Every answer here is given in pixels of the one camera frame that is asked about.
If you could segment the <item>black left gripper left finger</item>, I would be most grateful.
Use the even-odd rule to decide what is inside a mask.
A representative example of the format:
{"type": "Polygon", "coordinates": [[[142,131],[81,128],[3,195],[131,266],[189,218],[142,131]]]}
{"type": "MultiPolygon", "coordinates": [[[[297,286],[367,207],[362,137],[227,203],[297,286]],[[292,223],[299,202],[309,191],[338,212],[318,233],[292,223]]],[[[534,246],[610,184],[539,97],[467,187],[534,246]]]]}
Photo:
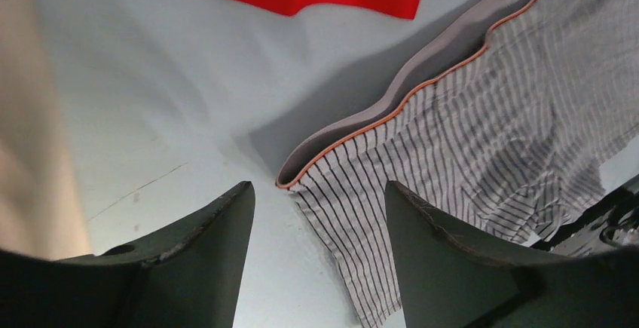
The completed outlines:
{"type": "Polygon", "coordinates": [[[243,181],[100,256],[1,253],[3,327],[230,327],[255,209],[243,181]]]}

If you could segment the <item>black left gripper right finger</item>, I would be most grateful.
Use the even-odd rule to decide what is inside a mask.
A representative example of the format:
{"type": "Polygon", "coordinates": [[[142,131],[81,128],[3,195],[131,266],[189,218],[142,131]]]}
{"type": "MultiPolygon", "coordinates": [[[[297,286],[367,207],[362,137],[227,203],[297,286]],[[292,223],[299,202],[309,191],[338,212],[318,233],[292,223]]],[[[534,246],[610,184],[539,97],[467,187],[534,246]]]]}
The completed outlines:
{"type": "Polygon", "coordinates": [[[490,235],[399,182],[384,190],[409,327],[636,327],[638,249],[568,257],[490,235]]]}

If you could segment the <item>grey striped underwear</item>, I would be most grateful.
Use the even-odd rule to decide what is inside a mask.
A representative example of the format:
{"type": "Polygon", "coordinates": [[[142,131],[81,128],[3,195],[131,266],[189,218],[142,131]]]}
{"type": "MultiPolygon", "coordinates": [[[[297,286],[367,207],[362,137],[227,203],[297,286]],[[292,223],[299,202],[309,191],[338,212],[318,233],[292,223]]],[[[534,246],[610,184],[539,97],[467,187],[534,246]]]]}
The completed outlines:
{"type": "Polygon", "coordinates": [[[335,261],[363,327],[401,307],[384,188],[523,244],[607,191],[638,137],[638,0],[481,0],[373,106],[324,127],[277,177],[335,261]]]}

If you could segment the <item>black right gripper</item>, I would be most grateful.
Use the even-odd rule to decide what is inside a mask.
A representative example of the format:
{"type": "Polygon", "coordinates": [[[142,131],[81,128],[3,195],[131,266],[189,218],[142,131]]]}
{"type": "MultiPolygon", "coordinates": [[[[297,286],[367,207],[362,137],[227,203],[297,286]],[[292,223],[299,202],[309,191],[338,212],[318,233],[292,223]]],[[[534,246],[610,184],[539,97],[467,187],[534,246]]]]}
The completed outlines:
{"type": "Polygon", "coordinates": [[[532,244],[562,256],[586,257],[638,245],[638,178],[634,177],[575,222],[562,226],[549,241],[532,244]]]}

